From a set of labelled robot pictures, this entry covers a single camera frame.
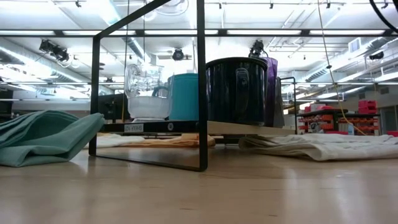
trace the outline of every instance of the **fluorescent light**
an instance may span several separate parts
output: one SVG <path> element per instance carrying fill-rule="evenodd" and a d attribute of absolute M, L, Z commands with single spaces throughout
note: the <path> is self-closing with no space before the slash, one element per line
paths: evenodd
<path fill-rule="evenodd" d="M 8 86 L 14 87 L 14 88 L 19 88 L 21 90 L 27 90 L 27 91 L 36 91 L 35 88 L 31 87 L 31 86 L 27 86 L 27 85 L 10 85 L 8 84 Z"/>
<path fill-rule="evenodd" d="M 342 78 L 341 80 L 338 80 L 337 82 L 347 82 L 350 80 L 353 80 L 354 78 L 360 77 L 361 75 L 363 75 L 362 73 L 355 73 L 353 75 L 348 75 L 345 78 Z"/>
<path fill-rule="evenodd" d="M 228 30 L 229 35 L 300 35 L 301 30 Z"/>
<path fill-rule="evenodd" d="M 336 95 L 337 95 L 337 93 L 324 93 L 322 95 L 319 95 L 317 98 L 324 99 L 324 98 L 330 98 L 330 97 L 333 97 L 333 96 L 336 96 Z"/>
<path fill-rule="evenodd" d="M 110 35 L 126 35 L 126 33 L 127 33 L 127 35 L 135 35 L 136 31 L 134 31 L 134 30 L 129 30 L 129 31 L 117 30 L 117 31 L 114 31 L 113 33 L 111 33 Z"/>
<path fill-rule="evenodd" d="M 197 30 L 145 30 L 148 35 L 196 35 Z"/>
<path fill-rule="evenodd" d="M 19 99 L 21 101 L 46 101 L 46 99 Z"/>
<path fill-rule="evenodd" d="M 302 105 L 299 106 L 300 110 L 305 110 L 306 107 L 310 106 L 311 104 L 313 104 L 315 101 L 309 102 L 309 103 L 304 103 Z"/>
<path fill-rule="evenodd" d="M 218 34 L 218 30 L 205 30 L 205 34 L 216 35 L 216 34 Z"/>
<path fill-rule="evenodd" d="M 325 35 L 379 35 L 385 30 L 324 30 Z M 310 35 L 322 35 L 322 30 L 311 30 Z"/>
<path fill-rule="evenodd" d="M 63 34 L 65 35 L 96 35 L 100 30 L 65 30 Z"/>
<path fill-rule="evenodd" d="M 52 30 L 0 30 L 0 35 L 55 35 Z"/>
<path fill-rule="evenodd" d="M 338 82 L 337 85 L 373 85 L 374 83 L 350 83 L 350 82 Z"/>
<path fill-rule="evenodd" d="M 378 83 L 378 85 L 398 85 L 398 82 L 382 82 Z"/>
<path fill-rule="evenodd" d="M 352 90 L 345 91 L 344 93 L 353 93 L 355 91 L 362 90 L 363 88 L 365 88 L 365 87 L 362 86 L 362 87 L 353 88 Z"/>

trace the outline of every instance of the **wooden floor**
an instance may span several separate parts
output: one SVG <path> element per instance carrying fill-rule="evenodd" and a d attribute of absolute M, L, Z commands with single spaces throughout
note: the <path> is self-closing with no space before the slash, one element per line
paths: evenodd
<path fill-rule="evenodd" d="M 185 152 L 182 159 L 196 162 L 196 150 Z M 72 162 L 0 167 L 0 221 L 397 223 L 397 159 L 321 163 L 236 149 L 212 150 L 210 158 L 203 173 L 88 157 L 87 151 Z"/>

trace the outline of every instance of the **teal cloth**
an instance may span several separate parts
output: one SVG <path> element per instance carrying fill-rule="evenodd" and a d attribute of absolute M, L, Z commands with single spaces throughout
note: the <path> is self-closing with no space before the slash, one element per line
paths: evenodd
<path fill-rule="evenodd" d="M 63 111 L 39 111 L 0 124 L 0 165 L 11 167 L 66 162 L 104 125 L 96 113 L 78 118 Z"/>

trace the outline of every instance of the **black device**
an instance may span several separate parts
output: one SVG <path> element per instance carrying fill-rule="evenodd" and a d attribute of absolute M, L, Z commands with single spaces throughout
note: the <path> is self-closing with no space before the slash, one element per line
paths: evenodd
<path fill-rule="evenodd" d="M 253 46 L 250 48 L 249 57 L 259 58 L 263 52 L 266 53 L 268 57 L 267 52 L 264 51 L 264 44 L 262 43 L 262 40 L 256 40 Z"/>
<path fill-rule="evenodd" d="M 127 96 L 124 93 L 98 96 L 98 111 L 104 115 L 105 119 L 111 119 L 113 123 L 117 119 L 123 119 L 123 101 L 124 101 L 124 119 L 129 119 Z"/>
<path fill-rule="evenodd" d="M 173 60 L 183 60 L 184 53 L 182 52 L 182 49 L 175 49 L 172 58 Z"/>
<path fill-rule="evenodd" d="M 45 54 L 50 54 L 58 61 L 66 62 L 69 60 L 68 49 L 62 49 L 59 46 L 50 43 L 49 40 L 42 40 L 39 50 L 41 50 Z"/>
<path fill-rule="evenodd" d="M 267 64 L 256 58 L 231 57 L 207 63 L 208 119 L 264 125 L 267 69 Z"/>
<path fill-rule="evenodd" d="M 384 52 L 379 52 L 377 54 L 369 55 L 370 60 L 382 59 L 384 57 Z"/>

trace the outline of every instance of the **beige cloth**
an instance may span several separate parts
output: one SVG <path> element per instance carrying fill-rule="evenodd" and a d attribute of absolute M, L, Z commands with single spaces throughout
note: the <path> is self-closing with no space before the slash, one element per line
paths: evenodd
<path fill-rule="evenodd" d="M 207 136 L 207 146 L 215 145 L 215 139 Z M 199 147 L 199 134 L 182 134 L 172 139 L 145 139 L 141 142 L 123 144 L 121 147 Z"/>

